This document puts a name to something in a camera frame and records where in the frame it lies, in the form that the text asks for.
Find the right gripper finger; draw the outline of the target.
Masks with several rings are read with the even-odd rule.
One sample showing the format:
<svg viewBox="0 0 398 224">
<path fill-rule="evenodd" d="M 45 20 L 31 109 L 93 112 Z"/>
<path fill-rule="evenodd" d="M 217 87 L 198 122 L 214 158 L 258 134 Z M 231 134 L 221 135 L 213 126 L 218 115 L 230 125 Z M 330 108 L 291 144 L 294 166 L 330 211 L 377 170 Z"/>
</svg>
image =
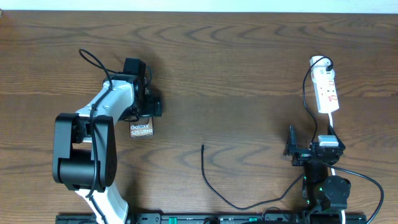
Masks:
<svg viewBox="0 0 398 224">
<path fill-rule="evenodd" d="M 289 127 L 289 134 L 287 138 L 287 142 L 284 148 L 283 155 L 284 156 L 292 156 L 293 154 L 298 152 L 298 147 L 297 147 L 297 141 L 296 141 L 296 135 L 294 131 L 294 127 L 290 126 Z"/>
<path fill-rule="evenodd" d="M 338 147 L 334 147 L 337 148 L 337 150 L 339 152 L 343 152 L 346 149 L 346 146 L 343 144 L 343 142 L 341 141 L 341 139 L 337 136 L 335 130 L 333 129 L 332 126 L 328 127 L 328 135 L 335 135 L 337 137 L 337 140 L 339 142 L 339 146 Z"/>
</svg>

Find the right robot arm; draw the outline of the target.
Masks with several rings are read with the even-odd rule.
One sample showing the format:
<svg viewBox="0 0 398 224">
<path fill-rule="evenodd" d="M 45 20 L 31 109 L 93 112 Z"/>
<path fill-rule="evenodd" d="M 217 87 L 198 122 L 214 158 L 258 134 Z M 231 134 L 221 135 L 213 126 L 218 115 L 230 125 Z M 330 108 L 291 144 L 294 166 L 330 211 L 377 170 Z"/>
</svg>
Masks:
<svg viewBox="0 0 398 224">
<path fill-rule="evenodd" d="M 328 127 L 327 135 L 319 135 L 318 141 L 308 148 L 298 147 L 294 128 L 289 127 L 284 155 L 292 157 L 293 166 L 302 166 L 304 169 L 303 198 L 308 207 L 300 212 L 303 223 L 345 221 L 341 212 L 347 209 L 351 182 L 328 172 L 329 167 L 339 161 L 345 149 L 331 126 Z"/>
</svg>

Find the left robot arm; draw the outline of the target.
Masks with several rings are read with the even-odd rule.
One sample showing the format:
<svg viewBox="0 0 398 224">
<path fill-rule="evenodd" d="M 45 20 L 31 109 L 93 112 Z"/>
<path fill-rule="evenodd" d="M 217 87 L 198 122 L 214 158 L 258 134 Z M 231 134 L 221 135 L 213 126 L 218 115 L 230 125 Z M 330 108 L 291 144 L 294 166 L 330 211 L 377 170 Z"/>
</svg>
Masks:
<svg viewBox="0 0 398 224">
<path fill-rule="evenodd" d="M 74 113 L 55 119 L 54 181 L 81 196 L 91 215 L 57 215 L 56 223 L 135 223 L 115 183 L 118 158 L 114 127 L 162 114 L 160 98 L 148 90 L 147 65 L 127 58 L 120 72 L 106 70 L 101 91 Z"/>
</svg>

